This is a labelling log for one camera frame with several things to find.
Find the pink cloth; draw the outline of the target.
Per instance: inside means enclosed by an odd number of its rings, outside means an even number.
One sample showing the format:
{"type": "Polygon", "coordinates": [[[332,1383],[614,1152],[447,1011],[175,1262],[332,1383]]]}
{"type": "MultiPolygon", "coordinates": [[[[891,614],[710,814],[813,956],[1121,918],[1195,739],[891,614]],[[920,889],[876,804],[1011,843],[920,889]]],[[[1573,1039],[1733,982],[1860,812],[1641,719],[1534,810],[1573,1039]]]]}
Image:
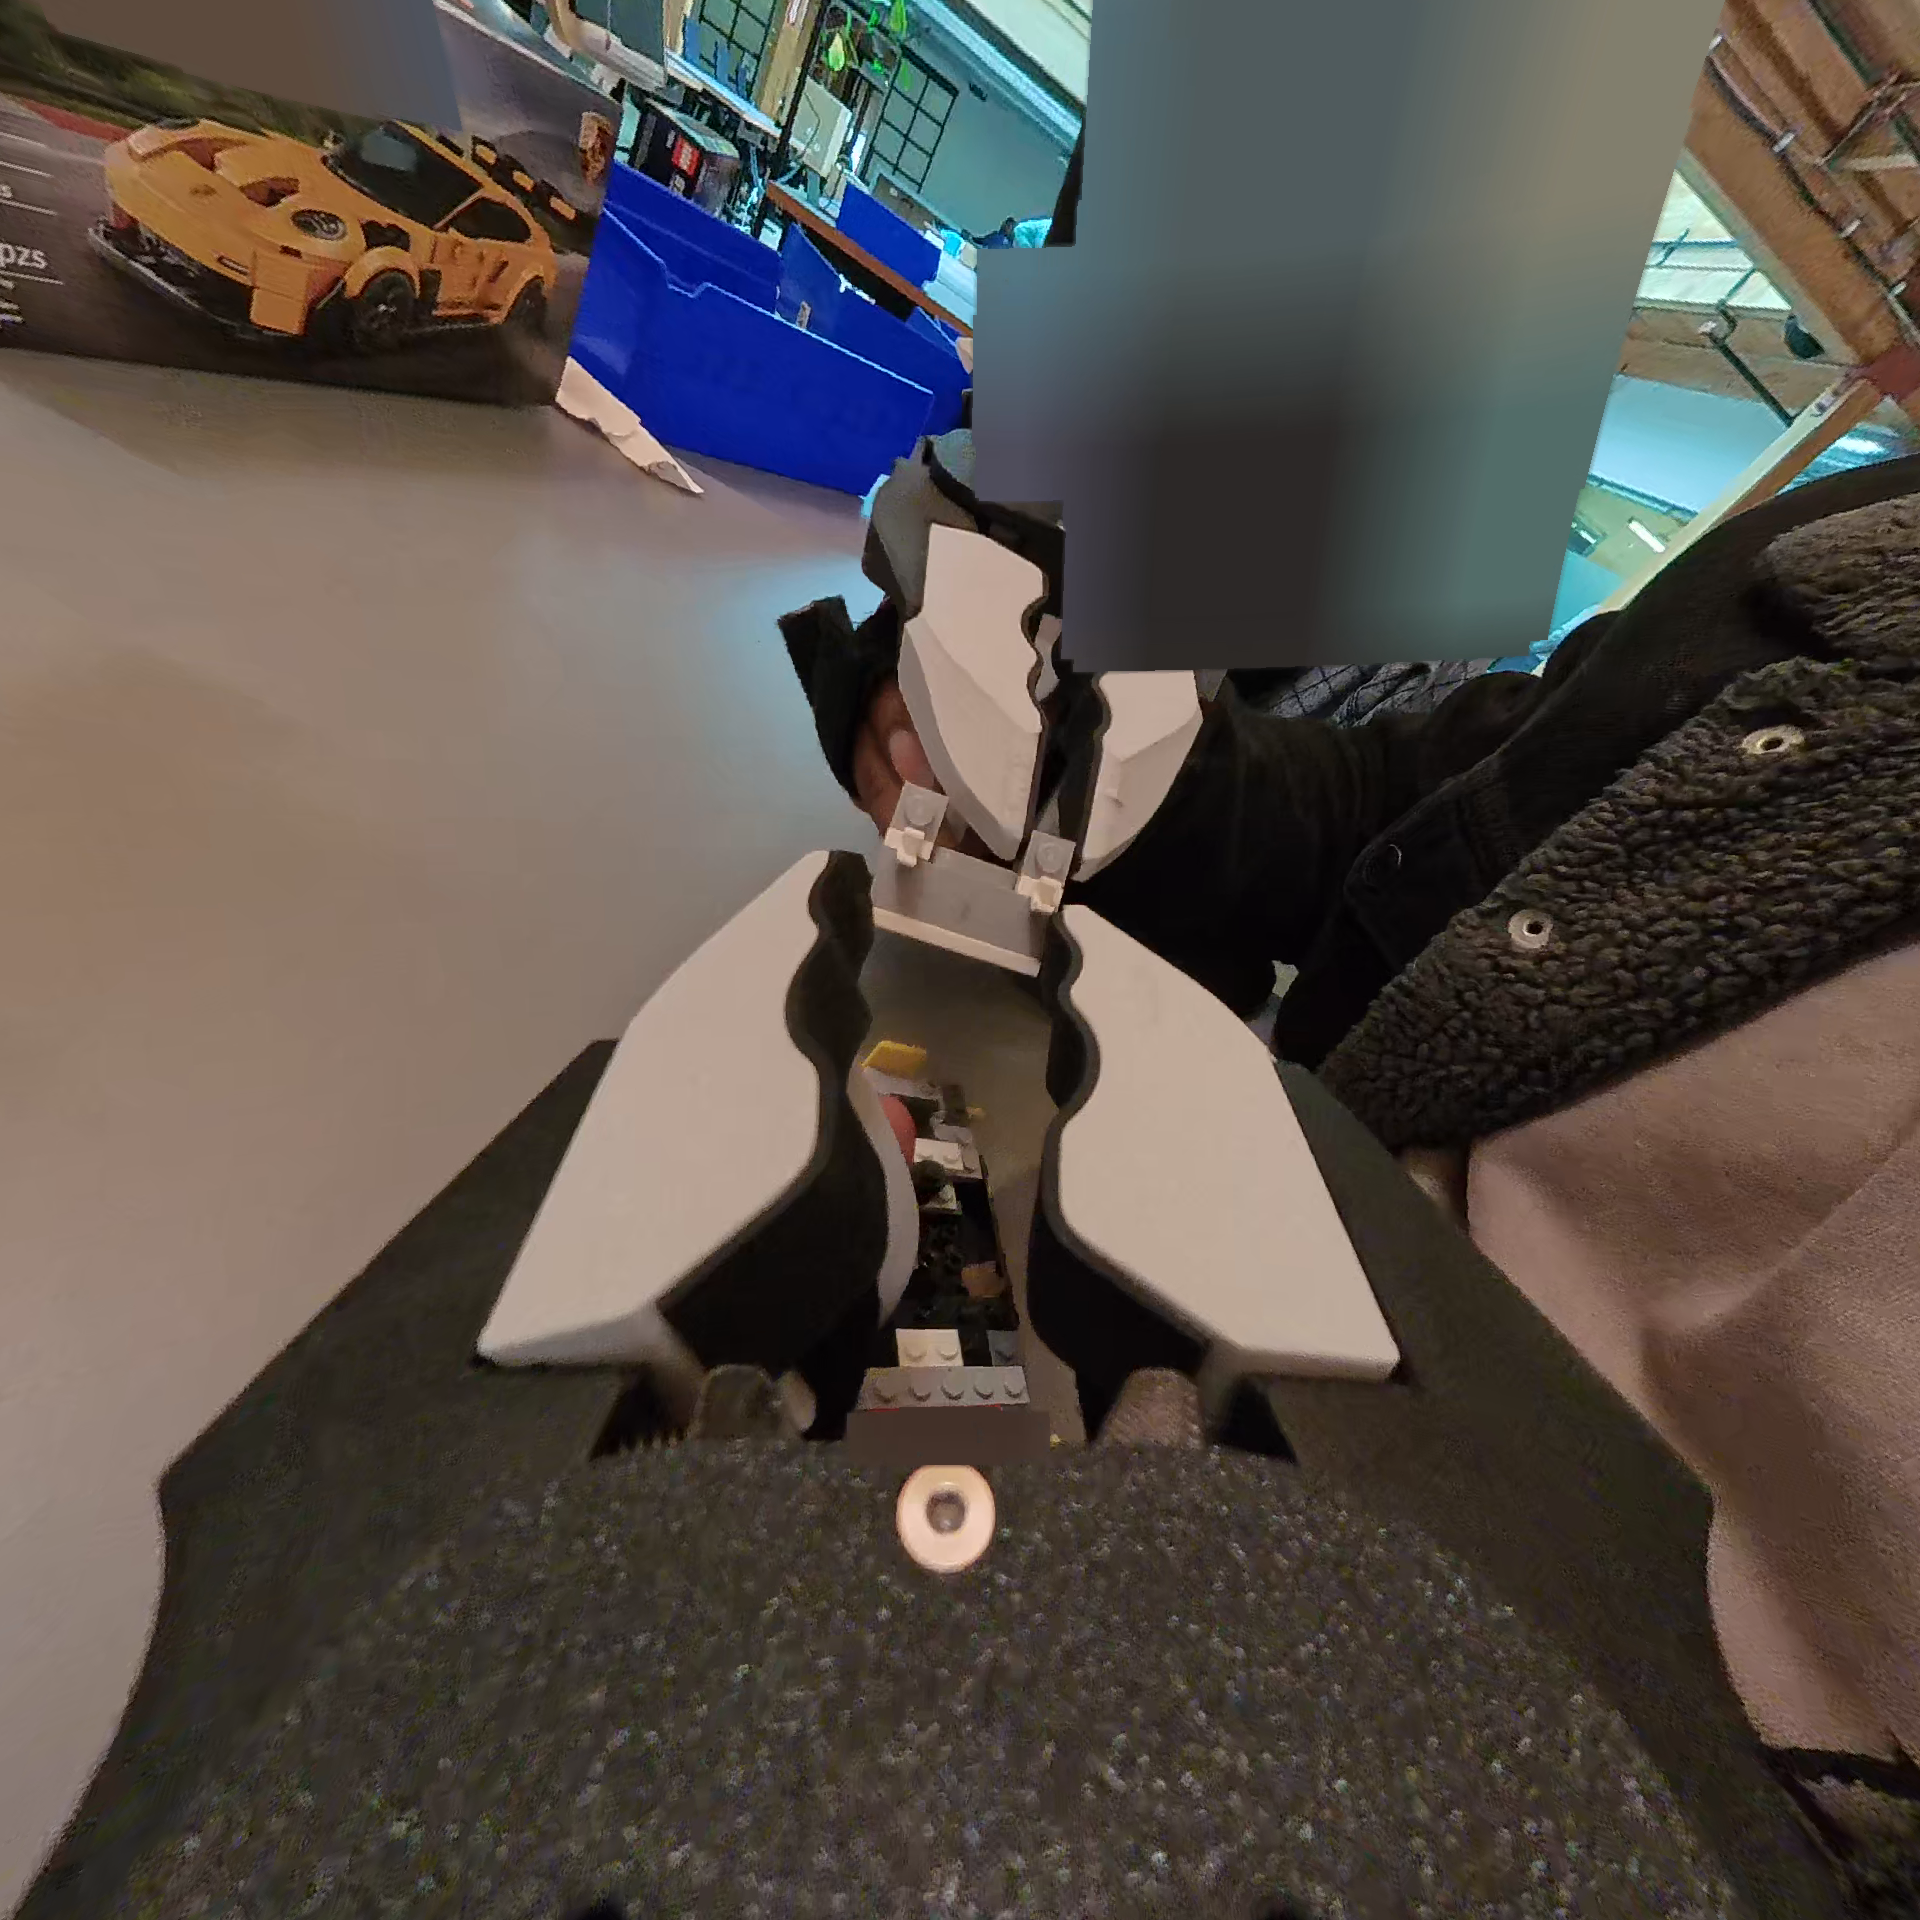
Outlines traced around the pink cloth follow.
{"type": "Polygon", "coordinates": [[[1769,1745],[1916,1761],[1917,961],[1475,1145],[1463,1222],[1712,1495],[1769,1745]]]}

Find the large blue bin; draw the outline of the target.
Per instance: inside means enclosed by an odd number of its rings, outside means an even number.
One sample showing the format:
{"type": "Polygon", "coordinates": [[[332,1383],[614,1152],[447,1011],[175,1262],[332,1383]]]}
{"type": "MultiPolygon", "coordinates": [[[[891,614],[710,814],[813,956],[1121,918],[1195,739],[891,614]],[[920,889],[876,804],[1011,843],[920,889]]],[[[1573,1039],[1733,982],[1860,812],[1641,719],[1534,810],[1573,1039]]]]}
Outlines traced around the large blue bin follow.
{"type": "Polygon", "coordinates": [[[918,384],[777,315],[780,249],[617,160],[567,355],[665,446],[863,497],[961,424],[918,384]]]}

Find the white crumpled tissue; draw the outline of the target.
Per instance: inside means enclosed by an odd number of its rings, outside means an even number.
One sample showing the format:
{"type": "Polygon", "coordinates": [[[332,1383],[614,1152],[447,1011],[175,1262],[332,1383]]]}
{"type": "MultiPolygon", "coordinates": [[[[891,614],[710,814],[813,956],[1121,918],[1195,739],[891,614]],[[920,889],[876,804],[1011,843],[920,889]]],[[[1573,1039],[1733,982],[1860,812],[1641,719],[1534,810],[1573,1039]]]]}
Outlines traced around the white crumpled tissue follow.
{"type": "Polygon", "coordinates": [[[559,375],[556,406],[568,422],[589,427],[600,442],[609,443],[640,473],[685,497],[703,495],[703,487],[647,430],[636,411],[573,358],[567,360],[559,375]]]}

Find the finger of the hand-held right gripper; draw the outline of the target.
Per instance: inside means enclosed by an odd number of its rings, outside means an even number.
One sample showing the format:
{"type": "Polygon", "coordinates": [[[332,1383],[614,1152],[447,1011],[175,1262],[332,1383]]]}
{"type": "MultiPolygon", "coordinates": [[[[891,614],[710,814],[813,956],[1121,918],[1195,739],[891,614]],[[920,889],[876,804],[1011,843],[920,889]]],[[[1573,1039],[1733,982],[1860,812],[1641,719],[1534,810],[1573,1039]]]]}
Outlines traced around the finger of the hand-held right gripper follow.
{"type": "Polygon", "coordinates": [[[1028,617],[1039,568],[975,534],[933,527],[920,611],[902,627],[900,692],[949,804],[999,863],[1032,822],[1041,714],[1028,617]]]}
{"type": "Polygon", "coordinates": [[[1103,873],[1167,801],[1204,711],[1190,670],[1069,674],[1057,696],[1051,791],[1071,880],[1103,873]]]}

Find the white toy brick plate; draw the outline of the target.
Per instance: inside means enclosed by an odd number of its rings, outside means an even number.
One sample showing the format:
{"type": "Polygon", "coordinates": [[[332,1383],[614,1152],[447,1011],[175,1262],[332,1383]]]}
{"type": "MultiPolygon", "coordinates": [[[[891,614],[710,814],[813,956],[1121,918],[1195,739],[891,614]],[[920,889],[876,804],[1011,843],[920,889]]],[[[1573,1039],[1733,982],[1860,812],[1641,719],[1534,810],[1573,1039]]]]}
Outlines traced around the white toy brick plate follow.
{"type": "Polygon", "coordinates": [[[1001,971],[1039,977],[1064,887],[1028,880],[1024,854],[1007,868],[949,849],[941,839],[947,812],[944,794],[902,791],[872,863],[876,928],[1001,971]]]}

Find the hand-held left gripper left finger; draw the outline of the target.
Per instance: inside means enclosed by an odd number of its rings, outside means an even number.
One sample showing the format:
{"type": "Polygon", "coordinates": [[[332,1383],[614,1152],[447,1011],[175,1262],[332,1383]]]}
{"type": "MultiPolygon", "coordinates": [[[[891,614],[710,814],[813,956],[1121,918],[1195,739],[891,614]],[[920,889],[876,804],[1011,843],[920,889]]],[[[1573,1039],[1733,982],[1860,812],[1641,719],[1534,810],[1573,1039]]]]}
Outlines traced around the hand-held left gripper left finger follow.
{"type": "Polygon", "coordinates": [[[859,1065],[872,872],[811,854],[617,1040],[476,1343],[503,1370],[633,1370],[684,1422],[766,1375],[835,1430],[920,1254],[907,1156],[859,1065]]]}

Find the dark fleece jacket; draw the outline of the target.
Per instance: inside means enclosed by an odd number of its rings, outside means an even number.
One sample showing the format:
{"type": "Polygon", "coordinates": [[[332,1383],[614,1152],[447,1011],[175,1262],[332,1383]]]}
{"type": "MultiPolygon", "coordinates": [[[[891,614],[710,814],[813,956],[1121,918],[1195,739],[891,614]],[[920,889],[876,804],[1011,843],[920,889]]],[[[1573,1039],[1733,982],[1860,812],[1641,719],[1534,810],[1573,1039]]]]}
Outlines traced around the dark fleece jacket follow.
{"type": "Polygon", "coordinates": [[[1916,942],[1916,464],[1742,514],[1467,783],[1429,940],[1313,1065],[1467,1147],[1916,942]]]}

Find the person's right hand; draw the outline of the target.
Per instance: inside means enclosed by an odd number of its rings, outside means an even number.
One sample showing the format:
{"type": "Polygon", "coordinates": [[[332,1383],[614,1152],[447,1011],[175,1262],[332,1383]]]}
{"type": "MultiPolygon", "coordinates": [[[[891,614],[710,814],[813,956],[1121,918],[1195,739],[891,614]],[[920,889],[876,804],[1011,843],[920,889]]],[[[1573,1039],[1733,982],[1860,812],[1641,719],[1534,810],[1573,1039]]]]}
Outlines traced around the person's right hand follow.
{"type": "Polygon", "coordinates": [[[944,794],[896,679],[885,679],[871,691],[854,729],[851,777],[854,802],[877,835],[891,827],[907,787],[944,794]]]}

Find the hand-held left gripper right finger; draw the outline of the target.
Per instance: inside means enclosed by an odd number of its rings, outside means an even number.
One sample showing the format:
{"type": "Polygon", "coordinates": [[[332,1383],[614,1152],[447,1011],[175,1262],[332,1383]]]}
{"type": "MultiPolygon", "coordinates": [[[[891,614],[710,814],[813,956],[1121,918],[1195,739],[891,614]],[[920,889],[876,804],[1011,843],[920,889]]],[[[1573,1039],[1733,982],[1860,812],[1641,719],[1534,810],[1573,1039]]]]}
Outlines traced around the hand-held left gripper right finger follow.
{"type": "Polygon", "coordinates": [[[1027,1313],[1088,1438],[1144,1372],[1201,1426],[1247,1386],[1377,1386],[1401,1346],[1268,1050],[1221,999],[1086,906],[1047,937],[1054,1120],[1027,1313]]]}

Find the black toy car box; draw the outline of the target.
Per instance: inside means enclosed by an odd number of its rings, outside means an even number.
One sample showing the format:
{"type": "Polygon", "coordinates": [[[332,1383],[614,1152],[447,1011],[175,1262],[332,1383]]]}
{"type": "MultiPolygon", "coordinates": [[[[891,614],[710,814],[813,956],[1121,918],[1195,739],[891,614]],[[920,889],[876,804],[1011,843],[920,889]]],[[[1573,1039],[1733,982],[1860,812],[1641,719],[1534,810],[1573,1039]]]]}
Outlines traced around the black toy car box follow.
{"type": "Polygon", "coordinates": [[[4,350],[552,402],[622,100],[540,6],[432,18],[451,129],[203,81],[4,6],[4,350]]]}

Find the grey desk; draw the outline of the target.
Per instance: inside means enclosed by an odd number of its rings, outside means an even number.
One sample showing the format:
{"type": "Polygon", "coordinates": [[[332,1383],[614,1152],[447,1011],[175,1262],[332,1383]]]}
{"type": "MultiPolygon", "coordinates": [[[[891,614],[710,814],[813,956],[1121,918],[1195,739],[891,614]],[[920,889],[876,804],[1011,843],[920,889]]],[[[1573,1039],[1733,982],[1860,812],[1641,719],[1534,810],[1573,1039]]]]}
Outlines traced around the grey desk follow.
{"type": "Polygon", "coordinates": [[[184,1446],[803,854],[851,497],[552,409],[4,355],[4,1908],[184,1446]]]}

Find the toy brick car chassis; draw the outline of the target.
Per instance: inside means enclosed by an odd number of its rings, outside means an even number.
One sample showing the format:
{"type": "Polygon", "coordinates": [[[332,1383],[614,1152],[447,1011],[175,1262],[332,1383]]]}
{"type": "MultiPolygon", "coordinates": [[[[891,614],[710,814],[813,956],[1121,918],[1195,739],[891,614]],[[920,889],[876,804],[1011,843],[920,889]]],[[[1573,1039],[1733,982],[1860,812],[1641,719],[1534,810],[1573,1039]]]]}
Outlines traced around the toy brick car chassis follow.
{"type": "Polygon", "coordinates": [[[880,1040],[862,1063],[872,1090],[912,1116],[917,1262],[880,1296],[868,1368],[845,1440],[877,1465],[1007,1468],[1054,1442],[1027,1368],[992,1176],[965,1090],[928,1072],[920,1047],[880,1040]]]}

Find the small dark toy box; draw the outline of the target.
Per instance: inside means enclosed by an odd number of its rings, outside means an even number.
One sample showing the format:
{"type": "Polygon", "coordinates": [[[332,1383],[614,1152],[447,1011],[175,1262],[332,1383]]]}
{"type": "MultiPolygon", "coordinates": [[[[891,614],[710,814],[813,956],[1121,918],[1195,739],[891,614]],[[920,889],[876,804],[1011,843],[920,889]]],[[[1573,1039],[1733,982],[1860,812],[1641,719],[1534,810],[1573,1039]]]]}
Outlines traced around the small dark toy box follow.
{"type": "Polygon", "coordinates": [[[625,164],[709,214],[726,214],[743,168],[733,140],[663,103],[636,113],[625,164]]]}

